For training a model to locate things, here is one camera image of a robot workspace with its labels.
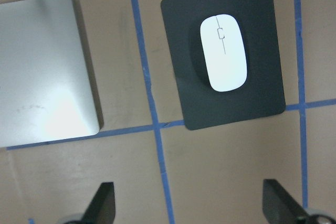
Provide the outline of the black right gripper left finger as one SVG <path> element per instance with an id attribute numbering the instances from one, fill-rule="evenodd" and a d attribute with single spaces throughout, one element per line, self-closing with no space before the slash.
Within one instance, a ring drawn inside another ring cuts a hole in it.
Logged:
<path id="1" fill-rule="evenodd" d="M 102 183 L 83 214 L 80 222 L 97 224 L 114 223 L 116 216 L 115 203 L 113 182 Z"/>

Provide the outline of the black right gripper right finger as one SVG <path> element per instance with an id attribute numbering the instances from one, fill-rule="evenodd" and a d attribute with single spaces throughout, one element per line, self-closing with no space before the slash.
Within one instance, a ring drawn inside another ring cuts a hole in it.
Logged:
<path id="1" fill-rule="evenodd" d="M 264 179 L 262 188 L 262 210 L 268 223 L 312 223 L 307 212 L 276 179 Z"/>

